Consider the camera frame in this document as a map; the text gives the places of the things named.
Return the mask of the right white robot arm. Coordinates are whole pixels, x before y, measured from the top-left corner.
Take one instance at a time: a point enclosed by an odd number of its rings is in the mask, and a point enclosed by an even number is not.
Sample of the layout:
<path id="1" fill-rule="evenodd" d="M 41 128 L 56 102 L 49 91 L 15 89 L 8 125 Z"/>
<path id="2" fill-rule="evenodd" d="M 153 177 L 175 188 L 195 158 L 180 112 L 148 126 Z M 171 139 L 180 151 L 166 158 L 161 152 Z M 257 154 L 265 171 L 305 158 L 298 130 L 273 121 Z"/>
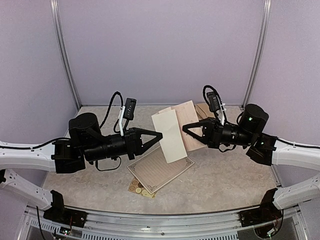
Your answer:
<path id="1" fill-rule="evenodd" d="M 185 124 L 182 130 L 208 148 L 218 149 L 220 145 L 242 146 L 247 149 L 246 155 L 261 165 L 286 165 L 319 171 L 319 146 L 304 145 L 263 133 L 268 119 L 269 115 L 261 107 L 248 104 L 240 114 L 237 124 L 222 124 L 216 118 L 208 117 Z M 292 207 L 319 196 L 320 176 L 317 174 L 292 186 L 268 190 L 261 201 L 263 205 L 257 208 L 255 216 L 260 222 L 266 222 L 275 214 L 276 209 Z"/>

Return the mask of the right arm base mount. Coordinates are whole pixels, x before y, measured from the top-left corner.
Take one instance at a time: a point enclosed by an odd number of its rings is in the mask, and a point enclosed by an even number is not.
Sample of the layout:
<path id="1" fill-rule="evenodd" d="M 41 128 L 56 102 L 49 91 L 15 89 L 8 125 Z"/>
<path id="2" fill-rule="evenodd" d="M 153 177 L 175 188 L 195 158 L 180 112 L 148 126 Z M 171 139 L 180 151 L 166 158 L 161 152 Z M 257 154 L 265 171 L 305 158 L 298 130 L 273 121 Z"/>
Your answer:
<path id="1" fill-rule="evenodd" d="M 242 227 L 267 223 L 283 217 L 283 211 L 273 204 L 276 190 L 278 189 L 273 188 L 268 190 L 264 194 L 259 207 L 239 212 Z"/>

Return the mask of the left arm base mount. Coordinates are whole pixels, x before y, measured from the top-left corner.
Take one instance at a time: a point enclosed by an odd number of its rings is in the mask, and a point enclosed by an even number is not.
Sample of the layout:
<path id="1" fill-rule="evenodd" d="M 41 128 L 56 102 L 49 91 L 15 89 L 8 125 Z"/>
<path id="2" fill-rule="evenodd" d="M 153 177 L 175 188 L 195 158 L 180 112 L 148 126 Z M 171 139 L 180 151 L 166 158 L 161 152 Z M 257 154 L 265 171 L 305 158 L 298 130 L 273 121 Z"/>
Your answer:
<path id="1" fill-rule="evenodd" d="M 50 208 L 44 211 L 43 217 L 56 223 L 84 228 L 88 213 L 65 207 L 61 193 L 55 190 L 51 190 L 50 193 L 52 195 Z"/>

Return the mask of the ornate bordered letter paper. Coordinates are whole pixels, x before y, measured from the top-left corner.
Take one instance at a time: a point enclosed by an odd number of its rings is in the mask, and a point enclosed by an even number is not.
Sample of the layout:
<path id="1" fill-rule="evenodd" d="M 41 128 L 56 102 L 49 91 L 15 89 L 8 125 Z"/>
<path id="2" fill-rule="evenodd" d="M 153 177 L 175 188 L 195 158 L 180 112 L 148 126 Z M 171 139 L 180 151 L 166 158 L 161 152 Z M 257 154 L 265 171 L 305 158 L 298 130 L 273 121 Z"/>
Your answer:
<path id="1" fill-rule="evenodd" d="M 160 147 L 152 150 L 139 160 L 127 166 L 132 175 L 142 184 L 149 194 L 170 183 L 195 164 L 188 157 L 167 163 Z"/>

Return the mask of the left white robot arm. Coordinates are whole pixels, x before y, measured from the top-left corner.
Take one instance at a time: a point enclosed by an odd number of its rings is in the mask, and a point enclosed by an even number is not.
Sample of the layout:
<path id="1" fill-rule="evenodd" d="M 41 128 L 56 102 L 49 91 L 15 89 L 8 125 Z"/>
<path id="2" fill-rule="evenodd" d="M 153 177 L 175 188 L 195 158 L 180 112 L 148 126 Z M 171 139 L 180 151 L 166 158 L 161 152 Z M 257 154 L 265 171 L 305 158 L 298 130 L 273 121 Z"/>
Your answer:
<path id="1" fill-rule="evenodd" d="M 15 169 L 73 174 L 84 170 L 86 163 L 115 160 L 123 155 L 133 160 L 163 138 L 160 132 L 136 127 L 104 136 L 97 116 L 91 112 L 71 119 L 68 130 L 69 137 L 55 138 L 37 146 L 0 144 L 0 188 L 27 198 L 61 223 L 70 218 L 62 194 L 31 183 L 19 176 Z"/>

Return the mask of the brown kraft envelope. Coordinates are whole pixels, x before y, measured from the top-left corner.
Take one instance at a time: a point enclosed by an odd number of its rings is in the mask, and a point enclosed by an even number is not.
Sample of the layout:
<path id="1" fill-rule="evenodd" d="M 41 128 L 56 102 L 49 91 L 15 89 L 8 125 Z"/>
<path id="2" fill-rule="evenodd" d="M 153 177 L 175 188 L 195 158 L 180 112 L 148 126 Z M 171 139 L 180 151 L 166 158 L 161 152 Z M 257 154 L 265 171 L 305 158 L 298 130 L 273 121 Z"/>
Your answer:
<path id="1" fill-rule="evenodd" d="M 198 120 L 206 118 L 215 118 L 215 115 L 210 111 L 209 106 L 204 103 L 197 103 L 194 105 Z"/>

